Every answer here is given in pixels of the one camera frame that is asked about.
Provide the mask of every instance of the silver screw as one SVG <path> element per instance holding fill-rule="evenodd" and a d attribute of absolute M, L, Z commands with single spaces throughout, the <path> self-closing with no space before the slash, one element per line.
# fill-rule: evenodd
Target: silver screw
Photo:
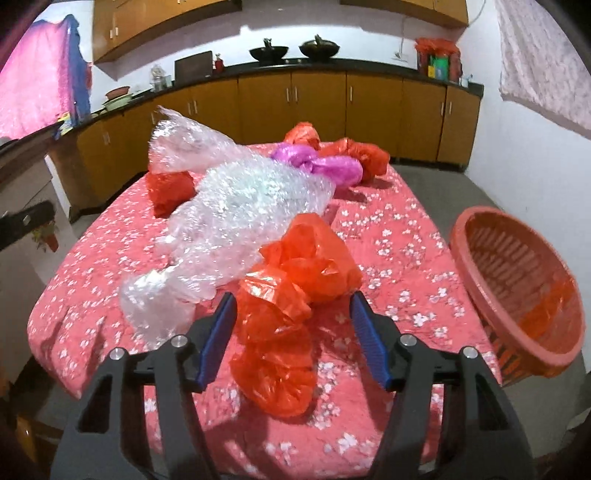
<path fill-rule="evenodd" d="M 121 360 L 124 355 L 125 355 L 125 350 L 117 347 L 117 348 L 113 348 L 111 350 L 109 357 L 111 358 L 111 360 Z"/>
<path fill-rule="evenodd" d="M 182 346 L 187 345 L 188 341 L 189 339 L 184 335 L 177 335 L 176 337 L 173 337 L 172 340 L 170 340 L 170 343 L 172 343 L 173 347 L 175 348 L 181 348 Z"/>
<path fill-rule="evenodd" d="M 466 358 L 476 358 L 478 356 L 478 350 L 476 350 L 474 347 L 472 346 L 467 346 L 464 348 L 464 350 L 462 350 L 462 353 L 464 354 L 464 356 Z"/>
<path fill-rule="evenodd" d="M 405 333 L 400 337 L 400 343 L 404 346 L 415 346 L 417 344 L 417 337 L 410 333 Z"/>

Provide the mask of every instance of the black countertop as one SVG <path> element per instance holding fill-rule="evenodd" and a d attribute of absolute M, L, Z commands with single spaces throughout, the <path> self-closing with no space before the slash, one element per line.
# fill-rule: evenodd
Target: black countertop
<path fill-rule="evenodd" d="M 268 72 L 280 72 L 283 70 L 314 70 L 317 72 L 357 72 L 357 73 L 375 73 L 381 75 L 392 75 L 410 80 L 418 80 L 419 82 L 432 83 L 434 85 L 453 86 L 459 89 L 465 90 L 468 93 L 476 95 L 482 98 L 484 95 L 484 85 L 479 83 L 469 83 L 468 88 L 460 87 L 457 83 L 446 82 L 444 80 L 431 79 L 425 77 L 414 69 L 407 67 L 401 67 L 399 65 L 392 65 L 389 63 L 380 63 L 377 61 L 365 61 L 365 60 L 348 60 L 348 59 L 331 59 L 327 62 L 311 61 L 310 59 L 288 59 L 278 64 L 264 64 L 257 61 L 250 63 L 241 63 L 238 65 L 227 66 L 223 73 L 214 73 L 210 76 L 203 76 L 195 78 L 191 82 L 179 83 L 175 82 L 174 86 L 162 90 L 161 92 L 148 92 L 140 95 L 133 99 L 130 103 L 122 106 L 116 110 L 103 113 L 98 117 L 92 118 L 76 126 L 70 132 L 77 132 L 83 130 L 89 125 L 95 123 L 98 120 L 104 120 L 113 115 L 117 115 L 125 112 L 129 108 L 138 106 L 149 100 L 154 100 L 160 95 L 174 92 L 176 90 L 182 90 L 187 87 L 199 85 L 201 83 L 214 82 L 215 80 L 234 78 L 243 75 L 257 74 L 257 73 L 268 73 Z"/>

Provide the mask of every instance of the table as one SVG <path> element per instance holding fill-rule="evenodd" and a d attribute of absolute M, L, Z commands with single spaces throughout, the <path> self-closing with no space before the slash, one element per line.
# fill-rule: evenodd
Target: table
<path fill-rule="evenodd" d="M 253 148 L 267 153 L 272 146 Z M 457 352 L 474 345 L 500 379 L 446 244 L 394 169 L 337 197 L 332 227 L 359 264 L 362 291 L 374 310 L 432 348 Z M 76 397 L 112 348 L 145 349 L 123 318 L 117 289 L 127 275 L 166 265 L 167 259 L 154 252 L 154 238 L 165 227 L 166 220 L 153 217 L 144 179 L 139 180 L 88 229 L 35 306 L 28 324 L 34 355 Z M 241 396 L 228 367 L 235 339 L 216 381 L 201 396 L 194 395 L 221 471 L 307 479 L 358 476 L 369 469 L 392 395 L 369 375 L 348 318 L 347 298 L 316 308 L 308 325 L 322 352 L 316 404 L 309 414 L 285 422 Z M 443 389 L 434 387 L 425 459 L 434 456 L 442 405 Z M 145 413 L 151 446 L 160 450 L 153 388 L 145 389 Z"/>

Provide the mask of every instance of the green container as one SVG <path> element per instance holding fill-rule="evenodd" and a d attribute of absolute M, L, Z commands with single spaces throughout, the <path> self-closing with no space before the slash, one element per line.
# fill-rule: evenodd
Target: green container
<path fill-rule="evenodd" d="M 449 80 L 449 59 L 447 57 L 435 57 L 433 66 L 437 80 Z"/>

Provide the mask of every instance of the basket rim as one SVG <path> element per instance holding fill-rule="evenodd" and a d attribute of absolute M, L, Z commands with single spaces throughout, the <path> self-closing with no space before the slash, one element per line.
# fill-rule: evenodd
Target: basket rim
<path fill-rule="evenodd" d="M 542 345 L 540 345 L 535 340 L 531 339 L 519 325 L 515 322 L 515 320 L 507 313 L 505 308 L 502 304 L 496 299 L 496 296 L 490 290 L 488 283 L 482 277 L 480 270 L 474 263 L 472 258 L 472 254 L 470 252 L 468 246 L 468 238 L 466 236 L 466 225 L 467 223 L 476 215 L 480 213 L 493 213 L 495 215 L 503 216 L 508 220 L 516 222 L 521 226 L 527 228 L 532 234 L 538 236 L 539 239 L 542 240 L 543 244 L 548 248 L 548 250 L 560 261 L 560 264 L 563 266 L 567 275 L 571 278 L 574 287 L 575 287 L 575 301 L 578 303 L 579 311 L 581 312 L 581 321 L 582 321 L 582 328 L 579 330 L 579 337 L 577 338 L 574 346 L 566 353 L 555 353 L 551 350 L 546 349 Z M 584 335 L 585 335 L 585 321 L 584 321 L 584 310 L 583 310 L 583 302 L 581 300 L 581 295 L 579 292 L 579 286 L 577 284 L 576 279 L 574 278 L 572 272 L 562 259 L 562 257 L 558 254 L 558 252 L 548 243 L 548 241 L 540 235 L 537 231 L 533 228 L 526 225 L 524 222 L 521 222 L 517 218 L 508 213 L 505 213 L 499 209 L 495 209 L 492 207 L 484 207 L 484 206 L 477 206 L 477 207 L 470 207 L 464 210 L 452 229 L 451 235 L 451 249 L 452 253 L 454 253 L 454 260 L 456 263 L 461 264 L 463 268 L 466 268 L 470 271 L 470 274 L 473 275 L 473 278 L 466 277 L 463 278 L 462 281 L 464 282 L 466 289 L 470 292 L 473 288 L 477 289 L 479 294 L 482 297 L 482 300 L 487 302 L 490 308 L 494 309 L 496 312 L 499 321 L 501 323 L 502 328 L 506 330 L 509 335 L 511 335 L 517 342 L 518 348 L 525 351 L 527 354 L 536 357 L 541 362 L 546 364 L 550 368 L 555 367 L 566 367 L 570 365 L 574 358 L 578 355 L 579 351 L 581 350 L 584 342 Z"/>

